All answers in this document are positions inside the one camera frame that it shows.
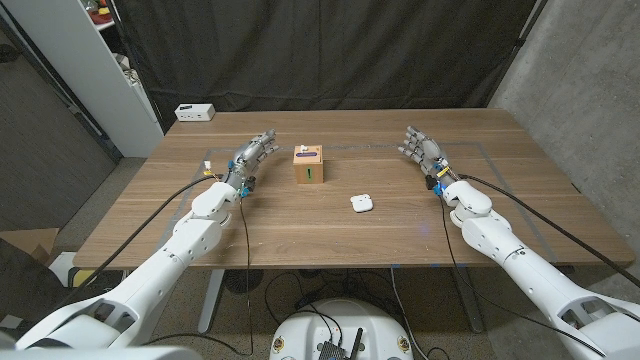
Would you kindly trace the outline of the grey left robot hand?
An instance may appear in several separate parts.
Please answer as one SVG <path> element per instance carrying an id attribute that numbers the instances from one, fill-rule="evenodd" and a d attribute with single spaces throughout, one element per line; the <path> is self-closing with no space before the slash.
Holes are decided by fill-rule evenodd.
<path id="1" fill-rule="evenodd" d="M 223 182 L 232 186 L 239 194 L 247 193 L 252 184 L 250 178 L 255 176 L 260 163 L 279 149 L 275 139 L 276 131 L 269 129 L 238 147 Z"/>

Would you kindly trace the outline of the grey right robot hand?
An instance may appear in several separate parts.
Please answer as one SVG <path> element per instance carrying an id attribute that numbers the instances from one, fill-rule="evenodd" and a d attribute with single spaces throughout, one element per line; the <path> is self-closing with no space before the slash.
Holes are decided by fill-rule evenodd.
<path id="1" fill-rule="evenodd" d="M 413 126 L 407 127 L 405 136 L 398 150 L 419 165 L 425 175 L 427 189 L 442 196 L 448 186 L 460 180 L 445 152 L 433 139 Z"/>

